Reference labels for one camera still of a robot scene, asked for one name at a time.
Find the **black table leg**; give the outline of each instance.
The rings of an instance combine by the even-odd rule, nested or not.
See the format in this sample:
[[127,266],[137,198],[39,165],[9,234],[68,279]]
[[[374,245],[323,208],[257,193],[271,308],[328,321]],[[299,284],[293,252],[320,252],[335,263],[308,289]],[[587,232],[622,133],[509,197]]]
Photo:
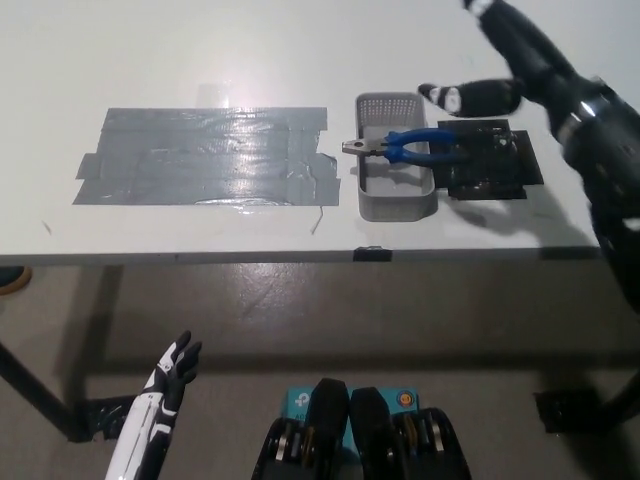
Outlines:
[[607,402],[594,389],[544,392],[535,397],[547,433],[602,435],[640,413],[640,372]]
[[70,442],[89,442],[102,432],[105,439],[118,438],[135,395],[85,400],[75,407],[64,405],[18,359],[0,343],[0,377],[40,412]]

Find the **pliers jaw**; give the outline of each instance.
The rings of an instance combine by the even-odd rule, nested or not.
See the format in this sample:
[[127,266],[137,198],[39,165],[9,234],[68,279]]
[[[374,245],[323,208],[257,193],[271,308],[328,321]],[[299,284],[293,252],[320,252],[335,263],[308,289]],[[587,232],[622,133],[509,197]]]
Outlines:
[[342,153],[349,155],[363,155],[365,157],[382,157],[387,153],[389,143],[384,138],[374,140],[360,138],[343,142]]

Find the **white table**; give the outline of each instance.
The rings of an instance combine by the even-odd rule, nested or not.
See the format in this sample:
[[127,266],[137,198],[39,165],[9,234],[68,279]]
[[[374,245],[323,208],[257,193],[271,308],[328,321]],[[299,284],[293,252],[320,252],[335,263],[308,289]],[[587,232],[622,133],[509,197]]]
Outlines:
[[[351,260],[597,254],[579,178],[526,105],[544,187],[529,200],[449,202],[417,223],[358,212],[355,98],[508,75],[458,0],[17,1],[0,18],[0,264]],[[633,0],[515,0],[586,76],[640,106]],[[219,94],[203,95],[222,86]],[[320,152],[338,159],[339,207],[74,206],[75,175],[110,107],[326,106]],[[427,107],[433,125],[446,115]]]

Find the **gray duct tape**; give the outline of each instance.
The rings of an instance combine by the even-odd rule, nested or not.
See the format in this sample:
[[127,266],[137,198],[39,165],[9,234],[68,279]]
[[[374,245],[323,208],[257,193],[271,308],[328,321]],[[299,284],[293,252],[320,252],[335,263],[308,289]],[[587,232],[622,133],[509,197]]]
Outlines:
[[323,108],[111,109],[78,169],[82,205],[337,205]]

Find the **pliers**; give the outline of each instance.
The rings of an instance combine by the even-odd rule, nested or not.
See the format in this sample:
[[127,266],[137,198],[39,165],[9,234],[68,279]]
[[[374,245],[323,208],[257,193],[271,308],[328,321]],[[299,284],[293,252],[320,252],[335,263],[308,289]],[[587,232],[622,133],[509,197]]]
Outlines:
[[[431,167],[470,161],[470,156],[460,147],[472,137],[478,138],[478,136],[479,134],[476,132],[460,134],[439,128],[421,128],[404,133],[389,132],[385,138],[361,138],[344,142],[342,152],[350,155],[385,157],[392,164],[407,163],[419,167]],[[450,145],[452,152],[445,154],[416,153],[405,148],[407,145],[419,142]]]

